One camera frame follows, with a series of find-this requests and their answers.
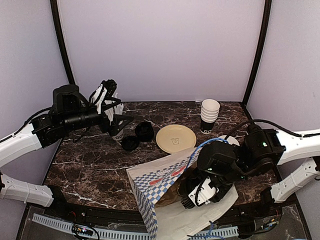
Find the black frame pole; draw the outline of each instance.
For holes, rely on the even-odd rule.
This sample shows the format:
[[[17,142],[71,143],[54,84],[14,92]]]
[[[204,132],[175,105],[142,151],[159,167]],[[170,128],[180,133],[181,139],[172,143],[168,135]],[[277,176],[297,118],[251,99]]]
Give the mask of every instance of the black frame pole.
[[[55,34],[56,34],[56,38],[58,40],[60,54],[62,57],[65,73],[66,73],[66,76],[68,78],[69,83],[75,85],[76,82],[75,82],[75,78],[74,78],[74,75],[71,70],[71,65],[69,62],[67,48],[66,48],[66,44],[65,44],[65,40],[64,40],[62,27],[61,27],[57,0],[50,0],[50,5],[51,5],[52,18],[53,18],[53,23],[54,23],[54,28],[55,28]]]
[[[269,24],[269,18],[270,18],[270,12],[271,12],[271,4],[272,4],[272,0],[265,0],[265,2],[264,2],[264,10],[263,10],[263,17],[262,17],[262,24],[261,24],[261,29],[260,29],[258,45],[256,47],[256,52],[255,52],[255,56],[254,56],[254,61],[253,61],[249,81],[246,86],[245,94],[244,94],[244,97],[242,100],[242,104],[245,107],[248,104],[252,89],[255,84],[262,52],[264,49],[266,35],[267,35],[267,29],[268,29],[268,24]]]

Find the paper plate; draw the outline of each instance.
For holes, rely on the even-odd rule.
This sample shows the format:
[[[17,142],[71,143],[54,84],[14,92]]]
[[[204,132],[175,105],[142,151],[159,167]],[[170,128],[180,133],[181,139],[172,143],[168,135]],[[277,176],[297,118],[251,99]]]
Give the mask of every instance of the paper plate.
[[[222,135],[222,136],[219,136],[218,138],[220,138],[220,139],[225,139],[226,136],[227,136],[227,135]],[[232,144],[235,144],[235,145],[237,145],[237,146],[240,146],[238,140],[235,139],[233,136],[228,137],[227,141],[228,141],[228,143],[231,144],[231,145],[232,145]]]
[[[173,124],[161,128],[155,140],[163,151],[174,154],[188,148],[193,148],[196,145],[197,137],[190,128]]]

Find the printed logo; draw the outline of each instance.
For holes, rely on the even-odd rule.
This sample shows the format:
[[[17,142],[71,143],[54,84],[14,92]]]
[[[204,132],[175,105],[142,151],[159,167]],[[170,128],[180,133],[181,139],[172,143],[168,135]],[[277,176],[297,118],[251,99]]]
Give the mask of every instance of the printed logo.
[[[179,144],[179,139],[180,138],[178,138],[178,137],[171,138],[172,144],[173,145],[178,145]]]
[[[181,173],[183,170],[185,170],[185,168],[186,168],[186,166],[180,167],[177,171],[174,171],[173,173],[171,173],[171,177],[177,176],[179,173]]]
[[[156,180],[153,180],[151,182],[149,182],[149,185],[153,186],[153,185],[156,185],[157,183],[161,182],[164,178],[159,178],[159,179],[156,179]]]
[[[115,136],[115,139],[122,139],[124,137],[123,134],[121,134],[120,136]]]

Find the cable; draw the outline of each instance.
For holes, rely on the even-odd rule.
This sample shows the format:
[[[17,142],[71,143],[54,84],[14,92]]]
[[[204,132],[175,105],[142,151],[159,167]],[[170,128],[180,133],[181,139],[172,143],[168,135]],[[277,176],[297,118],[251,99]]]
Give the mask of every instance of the cable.
[[[93,230],[93,231],[95,232],[95,234],[96,234],[97,240],[100,240],[100,235],[99,235],[98,231],[97,231],[94,227],[91,227],[91,226],[89,226],[89,225],[87,225],[87,224],[80,223],[80,222],[76,222],[76,221],[73,221],[72,224],[74,224],[75,226],[77,226],[77,225],[85,226],[85,227]],[[75,235],[78,237],[78,239],[80,239],[80,238],[81,238],[81,239],[84,239],[84,237],[80,236],[77,232],[74,232],[74,233],[75,233]]]
[[[37,111],[35,114],[33,114],[31,117],[29,117],[29,118],[24,122],[24,124],[22,125],[22,127],[20,127],[20,128],[18,129],[18,131],[16,131],[16,132],[15,132],[14,134],[12,134],[12,135],[9,135],[9,136],[1,139],[1,140],[0,140],[0,143],[3,143],[4,141],[6,141],[6,140],[12,138],[13,136],[17,135],[25,126],[27,126],[27,124],[28,124],[35,116],[37,116],[37,115],[39,115],[39,114],[41,114],[41,113],[43,113],[43,112],[45,112],[45,111],[49,111],[50,109],[51,109],[51,107],[47,107],[47,108],[45,108],[45,109],[42,109],[42,110],[40,110],[40,111]]]
[[[297,138],[310,138],[310,137],[314,137],[314,136],[319,136],[320,135],[320,132],[318,133],[310,133],[310,134],[306,134],[306,135],[301,135],[301,134],[298,134],[298,133],[295,133],[293,131],[290,131],[286,128],[284,128],[283,126],[280,126],[272,121],[269,121],[269,120],[264,120],[264,119],[252,119],[252,120],[248,120],[248,121],[244,121],[240,124],[238,124],[237,126],[235,126],[234,128],[231,129],[231,131],[225,136],[224,139],[228,139],[228,137],[230,137],[236,130],[238,130],[239,128],[241,128],[243,125],[246,125],[246,124],[252,124],[252,123],[265,123],[265,124],[270,124],[282,131],[284,131],[285,133],[289,134],[289,135],[292,135],[292,136],[295,136]]]
[[[271,230],[273,230],[276,226],[278,226],[279,225],[279,223],[280,223],[280,220],[281,220],[281,218],[282,218],[282,214],[279,216],[279,213],[278,213],[278,211],[277,211],[277,215],[278,215],[278,220],[277,220],[277,223],[276,224],[273,224],[273,225],[271,225],[271,226],[268,226],[268,227],[266,227],[266,228],[264,228],[264,229],[267,229],[267,230],[265,230],[265,231],[261,231],[261,230],[264,230],[264,229],[258,229],[258,230],[255,230],[255,231],[252,231],[252,232],[239,232],[241,235],[258,235],[258,234],[265,234],[265,233],[268,233],[268,232],[270,232]]]
[[[195,191],[194,202],[195,202],[195,205],[196,205],[197,207],[200,207],[200,204],[198,204],[198,197],[199,197],[199,193],[200,193],[200,191],[201,191],[202,185],[204,184],[204,182],[205,182],[206,179],[207,179],[207,176],[208,176],[208,174],[207,174],[206,176],[202,176],[202,180],[201,180],[198,188],[197,188],[196,191]]]
[[[204,145],[206,145],[206,144],[208,144],[208,143],[211,143],[211,142],[217,141],[217,140],[220,140],[220,141],[225,142],[225,143],[228,144],[227,139],[222,139],[222,138],[219,138],[219,137],[211,138],[211,139],[209,139],[209,140],[207,140],[207,141],[204,141],[204,142],[201,143],[201,144],[194,150],[194,152],[190,155],[189,161],[188,161],[187,165],[185,166],[184,171],[186,171],[186,170],[188,169],[189,164],[190,164],[192,158],[195,156],[195,154],[196,154],[196,152],[198,151],[199,148],[201,148],[202,146],[204,146]]]
[[[197,236],[197,235],[191,236],[191,235],[187,235],[187,237],[189,237],[189,238],[197,238],[197,239],[204,238],[205,240],[207,240],[207,238],[219,238],[219,239],[222,239],[222,240],[226,240],[226,239],[225,239],[224,237],[222,237],[222,236],[210,235],[211,232],[212,232],[212,230],[213,230],[214,227],[215,227],[215,224],[214,224],[212,221],[209,221],[209,223],[211,224],[211,226],[210,226],[210,229],[209,229],[209,231],[207,232],[206,235],[204,235],[204,236]]]
[[[49,208],[49,210],[50,210],[50,212],[52,212],[52,213],[53,213],[55,216],[57,216],[58,218],[64,219],[62,216],[60,216],[59,214],[57,214],[53,209],[50,209],[50,208]],[[77,219],[77,215],[76,215],[76,213],[75,213],[74,211],[69,212],[69,214],[74,215],[75,219]],[[96,229],[94,229],[93,227],[91,227],[91,226],[89,226],[89,225],[87,225],[87,224],[85,224],[85,223],[81,223],[81,222],[77,222],[77,221],[73,221],[72,224],[85,226],[85,227],[93,230],[93,231],[95,232],[96,236],[97,236],[97,240],[100,240],[100,235],[99,235],[98,231],[97,231]]]
[[[79,142],[79,140],[84,137],[84,135],[90,130],[90,128],[91,128],[90,126],[87,127],[87,129],[86,129],[78,138],[73,139],[72,142],[73,142],[74,144],[76,144],[77,142]]]

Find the checkered paper bag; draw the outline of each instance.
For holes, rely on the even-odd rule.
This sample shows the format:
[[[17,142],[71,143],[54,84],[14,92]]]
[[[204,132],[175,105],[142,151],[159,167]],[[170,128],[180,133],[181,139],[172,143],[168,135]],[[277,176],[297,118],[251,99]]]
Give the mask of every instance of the checkered paper bag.
[[[220,218],[238,198],[235,186],[217,202],[185,209],[180,202],[155,208],[156,202],[184,172],[195,148],[146,162],[130,169],[127,174],[151,240],[187,240]],[[189,164],[198,158],[199,151]]]

